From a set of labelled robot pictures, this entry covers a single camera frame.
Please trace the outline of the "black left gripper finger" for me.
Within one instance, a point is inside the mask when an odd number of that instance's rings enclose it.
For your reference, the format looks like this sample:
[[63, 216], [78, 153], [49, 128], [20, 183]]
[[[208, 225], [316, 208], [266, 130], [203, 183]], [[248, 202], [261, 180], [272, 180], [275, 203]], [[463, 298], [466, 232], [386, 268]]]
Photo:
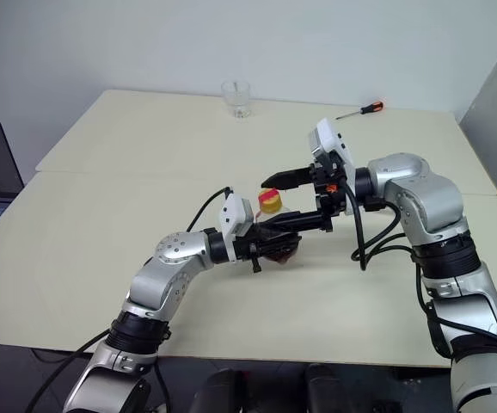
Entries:
[[297, 251], [298, 242], [281, 245], [268, 255], [268, 259], [271, 261], [288, 261]]
[[255, 226], [260, 243], [298, 243], [301, 240], [296, 231], [283, 225], [259, 222]]

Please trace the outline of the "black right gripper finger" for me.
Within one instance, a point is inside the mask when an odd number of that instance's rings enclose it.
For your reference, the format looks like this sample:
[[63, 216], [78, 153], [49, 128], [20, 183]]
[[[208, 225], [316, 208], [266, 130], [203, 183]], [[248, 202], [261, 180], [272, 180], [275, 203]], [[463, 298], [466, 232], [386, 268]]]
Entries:
[[288, 190], [312, 183], [311, 167], [281, 171], [269, 176], [261, 188]]
[[301, 213], [299, 211], [281, 213], [268, 220], [268, 226], [278, 231], [301, 232], [320, 230], [331, 232], [331, 217], [320, 211]]

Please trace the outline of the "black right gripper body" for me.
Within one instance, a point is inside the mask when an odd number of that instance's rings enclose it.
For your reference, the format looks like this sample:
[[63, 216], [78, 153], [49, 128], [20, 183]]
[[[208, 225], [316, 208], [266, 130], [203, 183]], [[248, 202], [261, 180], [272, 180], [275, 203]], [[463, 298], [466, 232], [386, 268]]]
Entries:
[[314, 162], [310, 166], [310, 178], [316, 194], [318, 211], [330, 217], [338, 216], [346, 211], [347, 174], [342, 166], [333, 163], [333, 172], [329, 174], [324, 166]]

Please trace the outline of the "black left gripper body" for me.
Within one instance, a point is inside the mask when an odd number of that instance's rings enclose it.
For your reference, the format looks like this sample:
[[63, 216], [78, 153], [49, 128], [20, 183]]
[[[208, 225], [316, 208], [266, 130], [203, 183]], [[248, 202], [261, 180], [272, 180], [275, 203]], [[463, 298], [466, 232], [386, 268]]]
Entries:
[[257, 274], [261, 271], [260, 258], [270, 258], [274, 252], [274, 235], [268, 229], [251, 226], [243, 235], [236, 237], [233, 242], [236, 258], [252, 264], [252, 271]]

